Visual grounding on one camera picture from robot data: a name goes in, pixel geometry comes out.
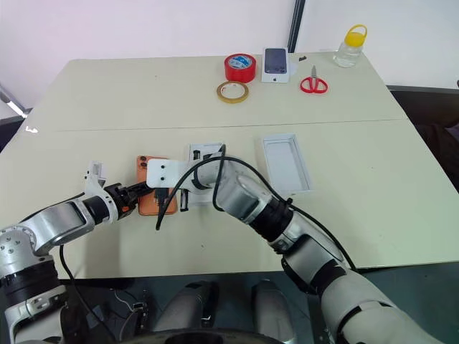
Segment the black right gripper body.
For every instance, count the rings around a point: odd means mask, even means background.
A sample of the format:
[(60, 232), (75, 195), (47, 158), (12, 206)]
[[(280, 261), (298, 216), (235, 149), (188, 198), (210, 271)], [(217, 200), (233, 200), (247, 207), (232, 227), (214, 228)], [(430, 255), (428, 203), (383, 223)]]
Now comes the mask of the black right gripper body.
[(170, 197), (170, 188), (155, 188), (154, 200), (158, 209), (167, 209)]

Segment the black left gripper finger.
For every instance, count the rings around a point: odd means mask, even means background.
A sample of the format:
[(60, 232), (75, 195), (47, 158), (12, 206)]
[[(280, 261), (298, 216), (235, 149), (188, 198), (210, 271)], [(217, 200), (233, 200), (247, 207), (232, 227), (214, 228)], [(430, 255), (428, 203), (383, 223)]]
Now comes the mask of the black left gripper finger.
[(128, 187), (128, 195), (130, 198), (140, 198), (148, 194), (150, 194), (150, 188), (145, 181)]

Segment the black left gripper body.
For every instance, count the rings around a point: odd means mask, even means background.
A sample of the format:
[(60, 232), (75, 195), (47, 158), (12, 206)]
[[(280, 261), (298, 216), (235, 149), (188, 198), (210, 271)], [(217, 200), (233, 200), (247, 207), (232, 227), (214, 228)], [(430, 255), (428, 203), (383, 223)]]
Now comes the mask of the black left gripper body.
[(134, 210), (134, 193), (131, 187), (114, 183), (106, 187), (106, 191), (114, 201), (119, 217), (127, 217)]

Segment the orange smartphone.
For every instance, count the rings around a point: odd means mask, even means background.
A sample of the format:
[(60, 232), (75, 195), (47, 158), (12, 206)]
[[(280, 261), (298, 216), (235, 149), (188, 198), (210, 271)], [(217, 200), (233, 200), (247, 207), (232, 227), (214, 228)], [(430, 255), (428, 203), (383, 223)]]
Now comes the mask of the orange smartphone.
[[(147, 165), (151, 159), (157, 159), (153, 156), (138, 156), (137, 157), (137, 182), (146, 181)], [(150, 194), (140, 197), (138, 200), (138, 212), (141, 216), (157, 216), (160, 209), (157, 208), (154, 200), (154, 191)]]

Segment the white box with phone print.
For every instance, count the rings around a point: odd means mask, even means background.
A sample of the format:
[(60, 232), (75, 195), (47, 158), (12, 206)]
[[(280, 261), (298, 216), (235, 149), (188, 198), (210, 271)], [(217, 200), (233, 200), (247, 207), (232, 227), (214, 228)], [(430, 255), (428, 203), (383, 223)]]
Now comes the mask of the white box with phone print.
[(265, 48), (262, 57), (262, 76), (264, 83), (288, 83), (290, 62), (286, 48)]

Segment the clear jar with yellow lid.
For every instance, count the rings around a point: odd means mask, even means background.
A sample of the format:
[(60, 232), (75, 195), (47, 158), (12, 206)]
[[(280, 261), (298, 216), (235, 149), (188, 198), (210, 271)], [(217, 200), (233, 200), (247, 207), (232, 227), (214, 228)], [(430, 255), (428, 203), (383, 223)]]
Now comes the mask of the clear jar with yellow lid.
[(335, 51), (334, 62), (343, 68), (353, 67), (361, 56), (368, 29), (363, 24), (353, 25)]

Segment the dark grey rounded robot leg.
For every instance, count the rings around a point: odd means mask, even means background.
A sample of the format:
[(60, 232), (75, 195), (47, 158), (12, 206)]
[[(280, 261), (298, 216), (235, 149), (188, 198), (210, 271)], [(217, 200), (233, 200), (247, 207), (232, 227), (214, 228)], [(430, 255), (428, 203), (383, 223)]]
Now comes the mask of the dark grey rounded robot leg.
[(152, 331), (212, 328), (218, 301), (219, 285), (216, 282), (191, 282), (167, 304)]
[(252, 317), (255, 331), (284, 344), (298, 344), (285, 295), (264, 279), (252, 287)]

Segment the tan clear tape roll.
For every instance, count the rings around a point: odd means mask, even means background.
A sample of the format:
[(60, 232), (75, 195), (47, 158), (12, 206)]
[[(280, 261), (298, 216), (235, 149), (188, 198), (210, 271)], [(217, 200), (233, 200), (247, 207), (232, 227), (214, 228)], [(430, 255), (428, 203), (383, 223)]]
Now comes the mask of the tan clear tape roll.
[(226, 81), (217, 87), (216, 93), (221, 101), (229, 104), (237, 104), (247, 99), (249, 89), (242, 82)]

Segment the dark round robot waist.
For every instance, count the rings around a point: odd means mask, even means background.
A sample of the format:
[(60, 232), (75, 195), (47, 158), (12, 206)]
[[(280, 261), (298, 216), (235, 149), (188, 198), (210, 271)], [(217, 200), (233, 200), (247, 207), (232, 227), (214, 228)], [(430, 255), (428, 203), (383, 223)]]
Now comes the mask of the dark round robot waist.
[(120, 344), (285, 344), (275, 338), (230, 328), (175, 329), (138, 335)]

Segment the red tape roll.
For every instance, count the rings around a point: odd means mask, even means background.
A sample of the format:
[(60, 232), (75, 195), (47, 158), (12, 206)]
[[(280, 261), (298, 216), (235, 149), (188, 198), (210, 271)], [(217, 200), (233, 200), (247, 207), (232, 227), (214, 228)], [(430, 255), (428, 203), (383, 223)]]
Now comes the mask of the red tape roll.
[(251, 82), (256, 75), (256, 59), (248, 54), (232, 54), (224, 60), (225, 77), (228, 81)]

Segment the grey metal bar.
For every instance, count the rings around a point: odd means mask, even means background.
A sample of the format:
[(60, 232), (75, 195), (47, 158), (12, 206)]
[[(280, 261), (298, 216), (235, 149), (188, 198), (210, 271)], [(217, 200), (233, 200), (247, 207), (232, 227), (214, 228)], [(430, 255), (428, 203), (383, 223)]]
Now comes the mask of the grey metal bar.
[(16, 115), (27, 118), (29, 109), (26, 109), (1, 83), (0, 83), (0, 101), (8, 106)]

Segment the black vertical pole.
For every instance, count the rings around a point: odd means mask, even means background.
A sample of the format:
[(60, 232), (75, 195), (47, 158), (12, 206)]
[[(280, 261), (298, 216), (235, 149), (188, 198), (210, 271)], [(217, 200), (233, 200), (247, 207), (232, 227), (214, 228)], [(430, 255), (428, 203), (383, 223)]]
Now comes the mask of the black vertical pole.
[(292, 15), (292, 20), (290, 24), (290, 32), (288, 36), (288, 52), (289, 53), (295, 52), (305, 5), (306, 5), (306, 0), (295, 0), (295, 6), (293, 9), (293, 15)]

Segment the red handled scissors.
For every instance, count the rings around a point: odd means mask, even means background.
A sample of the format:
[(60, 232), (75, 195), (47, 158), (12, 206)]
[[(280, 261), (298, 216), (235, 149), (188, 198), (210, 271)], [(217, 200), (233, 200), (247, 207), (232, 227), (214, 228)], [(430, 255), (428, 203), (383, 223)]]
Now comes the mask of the red handled scissors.
[(311, 68), (311, 74), (301, 80), (300, 90), (308, 94), (324, 94), (328, 91), (328, 84), (318, 77), (315, 65)]

